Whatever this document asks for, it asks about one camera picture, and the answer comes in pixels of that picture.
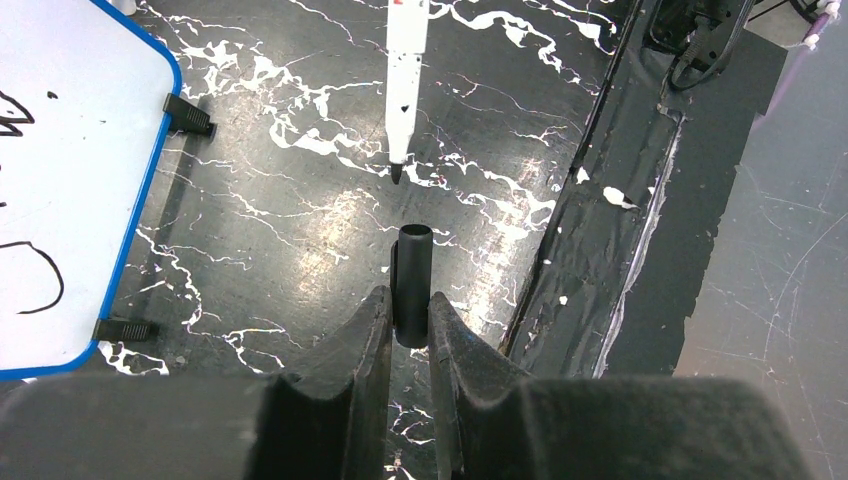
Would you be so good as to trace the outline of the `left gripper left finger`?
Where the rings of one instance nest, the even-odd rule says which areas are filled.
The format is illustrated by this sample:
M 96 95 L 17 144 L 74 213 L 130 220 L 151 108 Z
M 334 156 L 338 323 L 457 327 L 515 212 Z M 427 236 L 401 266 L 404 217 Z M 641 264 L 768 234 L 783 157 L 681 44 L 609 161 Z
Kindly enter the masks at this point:
M 5 479 L 378 479 L 392 305 L 375 288 L 268 376 L 50 377 L 1 406 Z

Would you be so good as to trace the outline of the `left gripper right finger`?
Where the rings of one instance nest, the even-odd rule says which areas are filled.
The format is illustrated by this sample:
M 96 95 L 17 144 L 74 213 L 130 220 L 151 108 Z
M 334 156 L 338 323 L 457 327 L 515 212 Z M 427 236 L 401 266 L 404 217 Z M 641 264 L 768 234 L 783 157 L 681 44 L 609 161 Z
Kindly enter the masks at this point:
M 441 479 L 808 479 L 779 411 L 721 378 L 538 378 L 429 304 Z

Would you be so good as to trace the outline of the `black marker cap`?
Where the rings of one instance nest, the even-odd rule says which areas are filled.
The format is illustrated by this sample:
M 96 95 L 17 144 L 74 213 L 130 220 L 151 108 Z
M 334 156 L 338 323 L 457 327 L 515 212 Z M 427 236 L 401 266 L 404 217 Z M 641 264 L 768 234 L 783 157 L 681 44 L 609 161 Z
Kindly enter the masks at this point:
M 410 349 L 428 342 L 428 305 L 431 298 L 433 232 L 422 224 L 400 228 L 392 245 L 390 290 L 397 341 Z

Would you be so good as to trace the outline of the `black white marker pen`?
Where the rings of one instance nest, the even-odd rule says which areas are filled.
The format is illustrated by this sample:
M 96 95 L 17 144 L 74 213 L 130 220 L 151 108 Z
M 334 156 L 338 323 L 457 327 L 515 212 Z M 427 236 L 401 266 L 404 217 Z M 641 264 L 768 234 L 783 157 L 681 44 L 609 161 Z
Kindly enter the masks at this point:
M 391 0 L 387 10 L 385 131 L 391 179 L 400 182 L 411 138 L 426 51 L 430 2 Z

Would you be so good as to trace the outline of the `blue framed whiteboard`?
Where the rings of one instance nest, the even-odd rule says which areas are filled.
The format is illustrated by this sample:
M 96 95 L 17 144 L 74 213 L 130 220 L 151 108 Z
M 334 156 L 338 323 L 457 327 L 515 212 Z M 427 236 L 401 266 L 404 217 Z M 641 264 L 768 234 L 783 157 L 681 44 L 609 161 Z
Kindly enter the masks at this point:
M 106 1 L 1 5 L 1 377 L 96 350 L 182 87 L 160 41 Z

